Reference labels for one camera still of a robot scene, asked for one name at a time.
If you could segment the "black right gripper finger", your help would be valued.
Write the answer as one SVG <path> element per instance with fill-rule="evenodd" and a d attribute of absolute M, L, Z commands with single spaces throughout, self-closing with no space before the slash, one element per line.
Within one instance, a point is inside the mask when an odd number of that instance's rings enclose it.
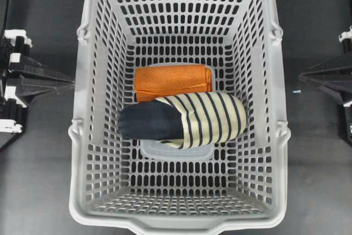
<path fill-rule="evenodd" d="M 347 61 L 329 61 L 315 65 L 299 74 L 299 80 L 308 83 L 333 97 L 343 105 L 343 92 L 351 91 L 351 75 L 347 74 Z"/>

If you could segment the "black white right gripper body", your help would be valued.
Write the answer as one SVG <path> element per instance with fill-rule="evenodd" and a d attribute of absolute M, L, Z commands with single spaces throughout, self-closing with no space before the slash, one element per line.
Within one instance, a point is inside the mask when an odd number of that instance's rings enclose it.
<path fill-rule="evenodd" d="M 349 69 L 345 70 L 345 72 L 351 75 L 351 26 L 348 31 L 345 31 L 339 35 L 339 42 L 343 45 L 344 57 L 347 59 L 347 66 L 349 67 Z M 346 137 L 347 142 L 351 144 L 351 91 L 343 92 L 343 100 Z"/>

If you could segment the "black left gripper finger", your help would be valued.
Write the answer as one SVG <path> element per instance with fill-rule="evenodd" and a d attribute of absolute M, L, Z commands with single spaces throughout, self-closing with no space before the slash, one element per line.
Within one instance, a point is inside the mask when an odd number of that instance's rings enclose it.
<path fill-rule="evenodd" d="M 21 53 L 12 53 L 9 58 L 9 97 L 27 100 L 40 94 L 72 89 L 75 80 L 52 70 Z"/>

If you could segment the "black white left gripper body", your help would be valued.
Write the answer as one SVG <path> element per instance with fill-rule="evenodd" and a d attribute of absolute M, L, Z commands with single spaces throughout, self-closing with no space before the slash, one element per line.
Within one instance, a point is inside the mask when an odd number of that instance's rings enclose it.
<path fill-rule="evenodd" d="M 23 29 L 1 33 L 1 148 L 4 149 L 25 132 L 27 103 L 19 97 L 22 74 L 11 70 L 28 55 L 32 40 Z"/>

